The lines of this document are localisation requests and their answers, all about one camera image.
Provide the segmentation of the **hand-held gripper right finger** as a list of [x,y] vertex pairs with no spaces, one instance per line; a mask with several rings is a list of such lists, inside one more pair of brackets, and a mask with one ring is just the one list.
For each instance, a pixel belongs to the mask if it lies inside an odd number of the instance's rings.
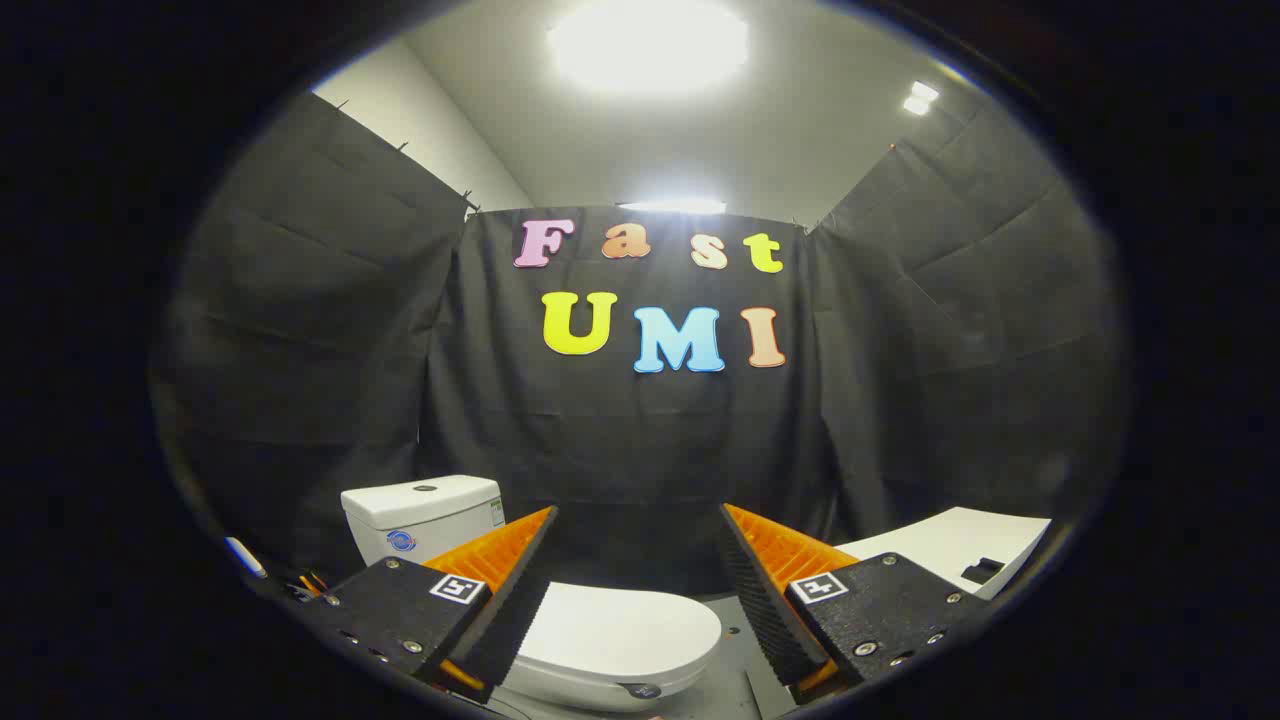
[[899,552],[858,559],[732,503],[719,555],[776,679],[797,705],[895,676],[965,637],[988,600]]

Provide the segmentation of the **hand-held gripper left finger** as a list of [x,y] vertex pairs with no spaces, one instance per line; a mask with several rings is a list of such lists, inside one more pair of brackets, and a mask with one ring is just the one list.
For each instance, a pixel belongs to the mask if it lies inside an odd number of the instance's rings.
[[544,507],[426,562],[380,559],[302,602],[300,620],[358,664],[485,703],[549,589],[538,555],[559,514]]

